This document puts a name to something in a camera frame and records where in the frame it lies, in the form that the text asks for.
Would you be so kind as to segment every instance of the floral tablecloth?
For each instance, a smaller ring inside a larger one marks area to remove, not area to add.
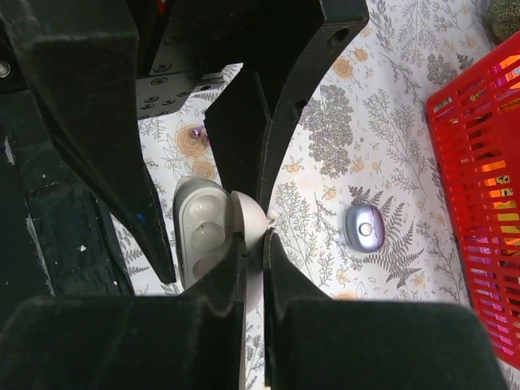
[[[298,268],[331,297],[467,305],[461,266],[431,151],[427,98],[492,48],[479,0],[368,0],[370,23],[337,59],[303,111],[271,208]],[[230,66],[226,81],[239,71]],[[139,123],[146,164],[173,237],[171,199],[181,175],[219,180],[210,148],[190,136],[219,92],[194,94],[173,115]],[[361,255],[344,241],[351,205],[382,211],[387,244]],[[116,230],[138,295],[176,295],[135,241]],[[247,388],[263,388],[262,303],[247,318]],[[512,388],[517,371],[505,366]]]

